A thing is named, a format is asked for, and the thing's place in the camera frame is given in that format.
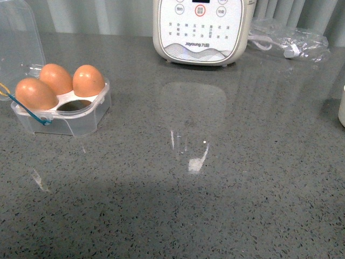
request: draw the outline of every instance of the egg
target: egg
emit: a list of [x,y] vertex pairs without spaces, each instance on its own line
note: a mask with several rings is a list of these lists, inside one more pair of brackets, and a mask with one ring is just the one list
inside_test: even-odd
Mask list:
[[96,96],[104,87],[103,75],[94,66],[83,65],[74,73],[73,89],[76,96]]
[[36,78],[25,78],[16,87],[15,96],[28,109],[49,110],[58,105],[53,90]]
[[73,90],[72,76],[57,64],[43,66],[39,80],[45,82],[56,95],[69,93]]

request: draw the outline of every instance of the blue wire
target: blue wire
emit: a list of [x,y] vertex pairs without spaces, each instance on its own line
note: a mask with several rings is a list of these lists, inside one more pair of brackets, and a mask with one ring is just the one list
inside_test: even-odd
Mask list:
[[24,108],[27,113],[32,116],[35,120],[37,120],[39,123],[43,124],[44,126],[49,125],[52,123],[50,120],[41,120],[39,117],[34,115],[28,108],[26,108],[20,101],[18,101],[14,96],[11,94],[7,93],[8,97],[10,97],[14,102],[16,102],[18,105],[20,105],[22,108]]

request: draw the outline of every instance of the clear plastic bag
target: clear plastic bag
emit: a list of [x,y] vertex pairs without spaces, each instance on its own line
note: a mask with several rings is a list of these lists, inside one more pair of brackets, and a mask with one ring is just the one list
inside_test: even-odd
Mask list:
[[253,19],[248,45],[267,54],[300,61],[324,62],[330,57],[325,36],[288,28],[276,19]]

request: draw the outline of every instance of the button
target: button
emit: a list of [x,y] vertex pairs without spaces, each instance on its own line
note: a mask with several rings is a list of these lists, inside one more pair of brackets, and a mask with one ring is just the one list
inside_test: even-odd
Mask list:
[[220,6],[216,12],[219,17],[223,17],[226,14],[226,8],[224,6]]
[[200,4],[200,5],[197,5],[196,7],[195,7],[195,14],[197,15],[197,16],[203,16],[204,14],[205,14],[205,12],[206,12],[206,8],[205,8],[205,6],[203,6],[202,4]]
[[177,6],[175,6],[175,12],[178,15],[181,15],[184,13],[184,6],[182,4],[178,4]]

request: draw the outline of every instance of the white container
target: white container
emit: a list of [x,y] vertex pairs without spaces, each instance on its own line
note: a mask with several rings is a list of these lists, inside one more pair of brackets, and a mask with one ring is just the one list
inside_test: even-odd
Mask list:
[[15,102],[12,102],[11,108],[24,128],[31,133],[40,132],[84,137],[97,130],[98,122],[112,105],[108,79],[106,79],[105,87],[97,96],[80,99],[93,100],[85,108],[76,111],[59,111],[58,108],[65,104],[65,101],[59,103],[57,110],[31,110],[37,117],[52,121],[51,124],[46,126],[35,120]]
[[[10,93],[15,93],[19,81],[24,78],[38,78],[45,57],[33,12],[24,0],[0,0],[0,82]],[[67,134],[74,137],[86,136],[97,129],[97,124],[111,106],[109,81],[95,97],[77,98],[74,93],[58,96],[58,107],[46,110],[31,110],[37,117],[52,121],[42,125],[15,102],[11,108],[24,128],[31,133]],[[0,101],[9,100],[0,95]],[[76,111],[59,111],[57,108],[74,100],[88,100],[87,107]]]
[[338,117],[341,124],[345,127],[345,86],[341,95]]

